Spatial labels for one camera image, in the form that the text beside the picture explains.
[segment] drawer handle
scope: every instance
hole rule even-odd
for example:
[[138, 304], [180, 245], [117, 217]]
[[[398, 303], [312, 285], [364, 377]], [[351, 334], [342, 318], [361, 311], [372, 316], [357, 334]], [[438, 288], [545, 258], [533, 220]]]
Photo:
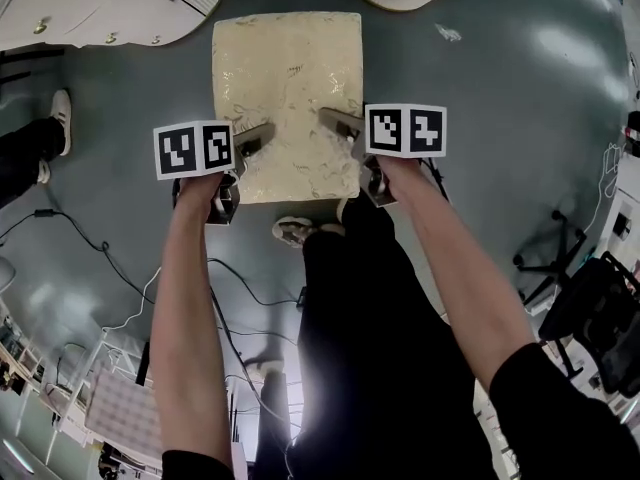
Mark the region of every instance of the drawer handle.
[[34, 29], [33, 33], [42, 34], [45, 30], [47, 30], [47, 24], [44, 22], [44, 20], [40, 20], [36, 25], [36, 28]]

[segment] black pants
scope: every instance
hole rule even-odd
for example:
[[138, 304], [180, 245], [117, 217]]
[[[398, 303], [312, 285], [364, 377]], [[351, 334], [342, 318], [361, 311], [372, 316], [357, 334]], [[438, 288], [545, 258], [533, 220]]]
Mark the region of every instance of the black pants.
[[343, 224], [346, 237], [316, 233], [303, 249], [305, 409], [289, 454], [295, 478], [436, 478], [455, 470], [495, 479], [473, 413], [475, 378], [396, 242], [391, 217], [361, 193]]
[[64, 128], [53, 117], [37, 119], [0, 137], [0, 208], [38, 180], [38, 162], [50, 162], [64, 150]]

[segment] person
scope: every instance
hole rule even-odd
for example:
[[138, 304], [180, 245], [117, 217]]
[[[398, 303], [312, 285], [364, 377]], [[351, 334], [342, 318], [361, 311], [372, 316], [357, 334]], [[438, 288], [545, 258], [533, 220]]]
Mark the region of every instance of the person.
[[0, 137], [0, 208], [51, 178], [49, 162], [71, 150], [71, 99], [56, 91], [51, 114]]
[[[363, 194], [340, 206], [342, 227], [281, 221], [276, 234], [302, 247], [306, 270], [298, 339], [305, 407], [301, 434], [263, 477], [283, 478], [284, 465], [303, 480], [495, 479], [473, 412], [475, 379], [522, 478], [637, 472], [640, 453], [627, 427], [547, 358], [518, 295], [418, 163], [378, 160], [451, 325], [429, 303], [390, 216]], [[164, 250], [151, 367], [167, 480], [233, 478], [204, 240], [219, 183], [219, 175], [184, 181]]]

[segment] white cable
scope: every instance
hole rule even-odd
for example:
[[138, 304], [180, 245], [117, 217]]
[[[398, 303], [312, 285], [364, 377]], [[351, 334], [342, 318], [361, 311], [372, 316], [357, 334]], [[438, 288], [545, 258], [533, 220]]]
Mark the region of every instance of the white cable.
[[[611, 166], [607, 167], [607, 165], [610, 163], [609, 160], [610, 160], [612, 151], [613, 151], [613, 161], [611, 162]], [[616, 146], [612, 142], [609, 143], [609, 146], [607, 147], [607, 149], [605, 149], [604, 153], [602, 154], [602, 176], [600, 176], [600, 181], [598, 181], [598, 203], [596, 204], [596, 209], [593, 212], [593, 217], [591, 219], [591, 222], [589, 222], [589, 225], [584, 229], [585, 234], [587, 233], [587, 231], [589, 231], [589, 229], [591, 229], [591, 226], [593, 226], [593, 223], [596, 221], [596, 216], [598, 215], [598, 210], [600, 209], [600, 204], [602, 203], [602, 194], [604, 194], [604, 196], [607, 199], [611, 199], [616, 193], [615, 183], [618, 180], [618, 164], [620, 163], [621, 156], [622, 156], [622, 148], [620, 146]], [[613, 176], [611, 181], [607, 183], [607, 185], [604, 187], [604, 190], [603, 190], [602, 183], [604, 181], [604, 178], [605, 176], [607, 176], [608, 174], [611, 174], [612, 172], [614, 172], [615, 175]], [[613, 185], [613, 191], [609, 193], [608, 190], [612, 185]]]
[[103, 331], [115, 331], [117, 329], [124, 329], [131, 320], [133, 320], [134, 318], [138, 318], [142, 314], [142, 311], [144, 310], [144, 302], [145, 302], [145, 296], [147, 294], [147, 288], [149, 288], [149, 285], [156, 280], [156, 277], [158, 277], [160, 270], [162, 270], [162, 267], [158, 267], [158, 270], [156, 270], [156, 273], [153, 274], [153, 277], [149, 279], [149, 282], [147, 282], [147, 284], [144, 285], [144, 289], [142, 290], [142, 300], [140, 301], [140, 311], [138, 311], [135, 315], [131, 315], [129, 318], [127, 318], [122, 325], [118, 325], [116, 327], [103, 327], [102, 328]]

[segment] hand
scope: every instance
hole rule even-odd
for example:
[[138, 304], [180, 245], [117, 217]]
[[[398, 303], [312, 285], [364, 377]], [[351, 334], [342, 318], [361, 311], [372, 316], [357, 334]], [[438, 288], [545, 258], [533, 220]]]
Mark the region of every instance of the hand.
[[211, 200], [216, 194], [223, 176], [224, 173], [219, 172], [180, 180], [178, 202], [192, 207], [204, 208], [208, 215]]
[[403, 202], [407, 195], [414, 192], [416, 185], [430, 185], [417, 160], [377, 155], [380, 168], [389, 178], [389, 189], [398, 201]]

